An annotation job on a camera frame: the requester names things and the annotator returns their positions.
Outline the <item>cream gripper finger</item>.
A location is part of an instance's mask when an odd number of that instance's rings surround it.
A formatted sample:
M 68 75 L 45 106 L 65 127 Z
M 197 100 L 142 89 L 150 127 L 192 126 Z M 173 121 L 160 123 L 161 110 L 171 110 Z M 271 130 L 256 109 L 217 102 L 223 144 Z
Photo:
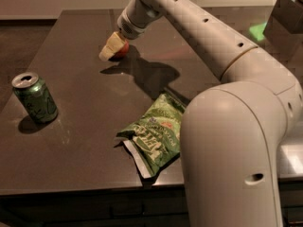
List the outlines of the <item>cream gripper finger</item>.
M 127 40 L 124 36 L 115 31 L 107 40 L 106 44 L 103 46 L 99 53 L 99 58 L 102 61 L 109 61 L 110 58 L 114 55 L 116 50 L 119 50 Z

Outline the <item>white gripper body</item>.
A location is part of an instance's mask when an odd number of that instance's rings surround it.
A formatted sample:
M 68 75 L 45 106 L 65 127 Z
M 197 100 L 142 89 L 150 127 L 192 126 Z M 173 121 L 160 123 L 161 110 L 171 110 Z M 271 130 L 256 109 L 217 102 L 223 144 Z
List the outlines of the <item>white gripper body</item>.
M 120 33 L 129 40 L 135 40 L 146 30 L 144 16 L 135 10 L 124 9 L 117 19 Z

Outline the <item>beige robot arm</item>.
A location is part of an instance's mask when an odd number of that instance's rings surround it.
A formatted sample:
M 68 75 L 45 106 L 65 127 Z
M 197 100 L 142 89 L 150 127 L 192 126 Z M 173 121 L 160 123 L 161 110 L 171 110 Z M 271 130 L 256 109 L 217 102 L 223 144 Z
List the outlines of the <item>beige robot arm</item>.
M 220 85 L 188 104 L 181 161 L 191 227 L 283 227 L 276 149 L 302 112 L 280 62 L 190 0 L 131 0 L 117 20 L 134 40 L 166 17 Z

